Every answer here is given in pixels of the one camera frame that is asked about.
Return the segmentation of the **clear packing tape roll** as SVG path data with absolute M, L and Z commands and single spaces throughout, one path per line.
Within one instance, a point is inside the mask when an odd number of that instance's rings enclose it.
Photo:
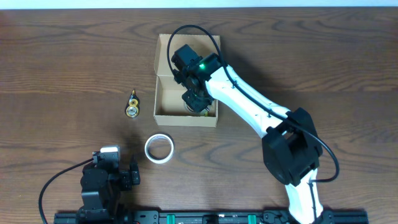
M 189 107 L 186 103 L 184 103 L 184 107 L 185 107 L 185 111 L 190 115 L 190 116 L 201 116 L 200 115 L 200 112 L 194 112 L 194 110 L 193 109 L 191 109 L 191 107 Z M 208 116 L 207 117 L 212 117 L 212 116 L 215 116 L 215 108 L 214 108 L 214 106 L 213 105 L 211 105 L 211 106 L 209 106 L 208 107 L 210 110 L 209 110 L 209 113 L 208 113 Z

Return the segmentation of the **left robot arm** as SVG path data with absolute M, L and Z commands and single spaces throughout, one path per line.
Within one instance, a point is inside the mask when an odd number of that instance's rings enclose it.
M 141 182 L 137 162 L 132 160 L 129 170 L 120 170 L 116 162 L 84 166 L 79 209 L 79 223 L 134 223 L 134 216 L 119 203 L 121 193 L 130 191 Z

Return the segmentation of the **yellow black correction tape dispenser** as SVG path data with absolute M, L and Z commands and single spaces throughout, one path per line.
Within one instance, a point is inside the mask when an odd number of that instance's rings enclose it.
M 138 116 L 140 112 L 139 106 L 140 106 L 140 100 L 136 95 L 135 89 L 133 89 L 125 108 L 126 116 L 129 118 L 135 118 L 136 116 Z

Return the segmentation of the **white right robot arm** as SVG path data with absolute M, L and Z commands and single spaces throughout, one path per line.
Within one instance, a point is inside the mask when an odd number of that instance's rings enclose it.
M 218 100 L 259 135 L 268 171 L 285 186 L 289 212 L 299 223 L 315 223 L 323 207 L 317 194 L 317 171 L 323 154 L 312 117 L 272 102 L 247 84 L 220 52 L 199 56 L 184 45 L 167 57 L 174 80 L 186 88 L 183 101 L 194 112 Z

